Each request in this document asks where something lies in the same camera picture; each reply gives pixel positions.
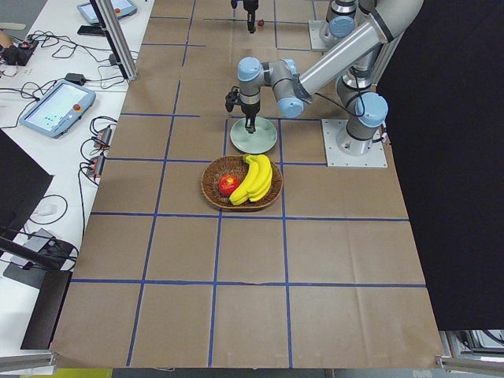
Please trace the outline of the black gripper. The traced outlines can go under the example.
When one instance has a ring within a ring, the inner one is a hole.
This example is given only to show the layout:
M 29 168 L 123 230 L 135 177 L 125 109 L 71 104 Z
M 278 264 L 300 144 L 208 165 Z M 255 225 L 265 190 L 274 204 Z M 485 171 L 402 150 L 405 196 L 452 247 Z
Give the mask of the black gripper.
M 249 133 L 255 133 L 255 117 L 260 111 L 261 100 L 258 94 L 257 97 L 250 97 L 244 94 L 240 94 L 238 87 L 232 87 L 232 89 L 225 96 L 225 109 L 230 113 L 235 106 L 239 106 L 245 116 L 244 128 L 249 131 Z
M 231 0 L 230 4 L 233 9 L 235 9 L 239 2 L 243 4 L 243 8 L 247 11 L 247 30 L 249 33 L 255 33 L 256 32 L 256 26 L 255 26 L 255 12 L 259 8 L 259 1 L 258 0 Z

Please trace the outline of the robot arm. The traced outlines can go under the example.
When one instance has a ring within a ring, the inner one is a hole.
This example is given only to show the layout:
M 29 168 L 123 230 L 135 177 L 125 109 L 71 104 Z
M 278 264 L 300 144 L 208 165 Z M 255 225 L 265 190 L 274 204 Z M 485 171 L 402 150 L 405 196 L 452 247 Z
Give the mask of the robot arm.
M 230 1 L 233 9 L 239 2 L 247 13 L 246 26 L 250 34 L 256 32 L 260 22 L 256 21 L 259 1 Z M 309 21 L 309 37 L 312 50 L 326 51 L 341 39 L 346 38 L 356 27 L 355 14 L 364 1 L 329 1 L 324 20 Z
M 272 89 L 280 113 L 287 118 L 301 115 L 317 91 L 344 72 L 354 75 L 350 89 L 358 93 L 366 86 L 380 47 L 399 37 L 422 5 L 421 1 L 330 2 L 321 35 L 335 44 L 303 73 L 291 59 L 242 58 L 237 68 L 239 84 L 225 98 L 227 111 L 239 106 L 244 114 L 233 126 L 233 146 L 244 153 L 262 154 L 276 143 L 266 137 L 274 127 L 258 116 L 262 87 Z

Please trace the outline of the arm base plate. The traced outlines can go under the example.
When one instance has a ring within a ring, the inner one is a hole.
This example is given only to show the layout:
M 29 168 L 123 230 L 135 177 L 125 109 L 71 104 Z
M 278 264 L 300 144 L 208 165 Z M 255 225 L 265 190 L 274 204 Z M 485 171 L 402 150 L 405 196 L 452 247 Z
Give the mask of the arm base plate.
M 348 120 L 322 119 L 324 150 L 329 168 L 385 169 L 388 167 L 380 133 L 366 141 L 352 138 Z
M 309 40 L 312 51 L 327 51 L 335 45 L 335 37 L 329 31 L 325 20 L 310 20 L 308 22 Z

